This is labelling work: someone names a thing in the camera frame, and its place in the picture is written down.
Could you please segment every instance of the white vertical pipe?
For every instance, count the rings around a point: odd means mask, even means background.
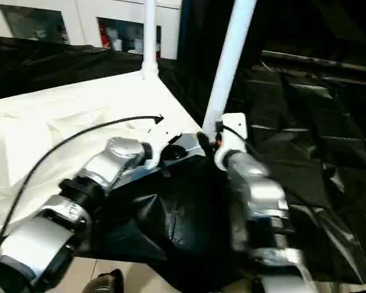
[[[220,62],[207,105],[202,130],[211,142],[215,141],[215,123],[222,120],[234,75],[243,51],[256,0],[235,0],[231,20],[222,49]]]
[[[142,73],[144,79],[157,76],[159,69],[156,62],[156,0],[145,0],[144,21],[144,61]]]

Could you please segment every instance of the glass cabinet door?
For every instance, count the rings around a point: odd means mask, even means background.
[[[98,24],[103,48],[143,54],[144,25],[142,23],[98,17]],[[160,57],[160,26],[157,26],[156,32],[156,54]]]
[[[0,9],[15,38],[69,44],[61,12],[10,5]]]
[[[0,37],[85,44],[76,0],[0,0]]]
[[[143,0],[76,1],[86,44],[143,53]],[[178,56],[180,13],[180,9],[156,8],[156,54],[161,58],[176,59]]]

